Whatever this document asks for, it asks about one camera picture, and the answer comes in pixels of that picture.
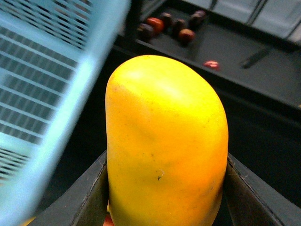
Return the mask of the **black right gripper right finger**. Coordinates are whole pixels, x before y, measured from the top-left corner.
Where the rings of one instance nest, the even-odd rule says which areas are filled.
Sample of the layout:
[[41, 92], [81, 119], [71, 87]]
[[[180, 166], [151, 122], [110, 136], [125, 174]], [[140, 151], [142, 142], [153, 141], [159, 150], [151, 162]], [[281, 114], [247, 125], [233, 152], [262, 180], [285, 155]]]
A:
[[228, 154], [223, 193], [235, 226], [299, 226], [301, 209]]

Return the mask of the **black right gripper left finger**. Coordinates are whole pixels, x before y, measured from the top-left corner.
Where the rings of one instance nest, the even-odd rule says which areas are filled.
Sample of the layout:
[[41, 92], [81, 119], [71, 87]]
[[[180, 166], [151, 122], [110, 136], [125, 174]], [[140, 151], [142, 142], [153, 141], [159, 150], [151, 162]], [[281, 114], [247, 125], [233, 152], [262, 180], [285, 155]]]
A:
[[31, 226], [102, 226], [107, 215], [109, 185], [107, 152], [75, 181]]

